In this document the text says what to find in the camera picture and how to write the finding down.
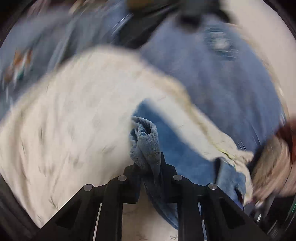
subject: bolt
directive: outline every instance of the bolt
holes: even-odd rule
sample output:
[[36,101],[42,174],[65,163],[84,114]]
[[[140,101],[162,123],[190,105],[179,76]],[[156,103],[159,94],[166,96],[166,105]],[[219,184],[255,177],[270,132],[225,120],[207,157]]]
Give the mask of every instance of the bolt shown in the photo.
[[261,218],[261,214],[259,214],[259,216],[258,216],[258,218],[257,218],[257,223],[259,223],[260,218]]
[[92,185],[91,184],[86,184],[86,185],[84,185],[84,187],[83,187],[83,190],[84,191],[90,191],[92,189]]
[[176,181],[181,181],[182,180],[182,176],[181,175],[174,175],[173,179]]
[[125,176],[125,175],[120,175],[119,177],[118,177],[118,180],[120,180],[120,181],[125,181],[127,179],[127,177]]
[[209,189],[212,189],[212,190],[216,190],[217,189],[217,185],[215,183],[210,183],[208,185]]

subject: blurred clothing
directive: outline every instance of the blurred clothing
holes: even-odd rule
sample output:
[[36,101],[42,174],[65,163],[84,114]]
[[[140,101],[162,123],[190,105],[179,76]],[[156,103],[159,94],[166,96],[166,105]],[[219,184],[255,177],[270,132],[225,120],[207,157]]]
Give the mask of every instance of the blurred clothing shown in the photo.
[[140,51],[178,79],[192,102],[238,148],[255,152],[278,128],[283,110],[267,70],[216,16],[203,16],[197,30],[169,16]]
[[1,175],[38,227],[82,186],[106,184],[133,163],[131,115],[147,98],[155,108],[138,108],[135,115],[155,124],[160,151],[180,175],[207,185],[216,179],[215,159],[224,157],[245,177],[245,201],[252,198],[246,167],[252,153],[238,150],[178,81],[138,53],[98,47],[33,85],[2,120]]
[[289,146],[291,161],[296,161],[296,119],[291,119],[276,133],[278,138],[285,140]]
[[111,0],[91,11],[58,8],[17,23],[0,48],[0,119],[44,74],[88,48],[112,43],[126,16],[125,2]]
[[254,199],[264,201],[269,195],[282,192],[283,187],[288,185],[286,182],[291,167],[287,143],[276,136],[268,140],[252,171]]
[[[134,115],[137,117],[132,117],[135,128],[130,134],[133,144],[130,157],[146,173],[143,180],[147,195],[168,223],[178,228],[177,205],[164,202],[158,183],[160,152],[164,153],[166,163],[173,165],[179,175],[199,185],[216,183],[240,208],[243,207],[246,194],[244,173],[237,172],[235,166],[227,163],[225,158],[209,161],[192,150],[178,138],[149,102],[143,101]],[[215,162],[219,164],[217,176]]]

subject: white floor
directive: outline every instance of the white floor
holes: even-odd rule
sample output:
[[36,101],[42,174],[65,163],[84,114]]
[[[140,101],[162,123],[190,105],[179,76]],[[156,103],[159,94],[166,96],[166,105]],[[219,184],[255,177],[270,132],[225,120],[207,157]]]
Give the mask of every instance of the white floor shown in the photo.
[[280,82],[290,117],[296,115],[296,40],[263,0],[224,0],[236,24],[259,45]]

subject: blue towel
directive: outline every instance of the blue towel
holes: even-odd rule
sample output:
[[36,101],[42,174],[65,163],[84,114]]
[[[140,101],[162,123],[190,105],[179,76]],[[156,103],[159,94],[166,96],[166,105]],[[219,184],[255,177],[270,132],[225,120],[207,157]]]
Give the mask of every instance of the blue towel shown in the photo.
[[178,228],[177,205],[163,201],[162,193],[156,181],[160,171],[160,152],[163,152],[167,164],[173,165],[179,175],[193,183],[207,185],[216,182],[218,186],[240,207],[236,191],[242,196],[246,193],[246,177],[237,173],[235,168],[221,161],[218,176],[214,162],[204,159],[186,145],[174,131],[154,111],[154,107],[144,100],[132,117],[135,128],[130,133],[132,149],[131,159],[144,171],[151,170],[153,177],[144,175],[146,192],[157,212],[174,228]]
[[270,76],[230,25],[205,15],[197,30],[169,16],[141,48],[144,59],[178,79],[191,101],[242,150],[255,152],[283,116]]

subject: fabric pile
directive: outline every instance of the fabric pile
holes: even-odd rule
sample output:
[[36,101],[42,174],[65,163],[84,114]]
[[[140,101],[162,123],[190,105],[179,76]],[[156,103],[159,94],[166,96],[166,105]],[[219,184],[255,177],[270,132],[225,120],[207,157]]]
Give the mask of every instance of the fabric pile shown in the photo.
[[157,183],[161,152],[240,208],[296,192],[293,132],[275,136],[285,113],[273,75],[219,1],[75,4],[37,1],[0,48],[0,173],[39,228],[83,185],[134,162],[157,221],[125,206],[127,227],[148,225],[126,239],[175,237],[177,207]]
[[252,172],[255,200],[264,201],[271,194],[293,196],[296,193],[294,132],[292,119],[268,140]]

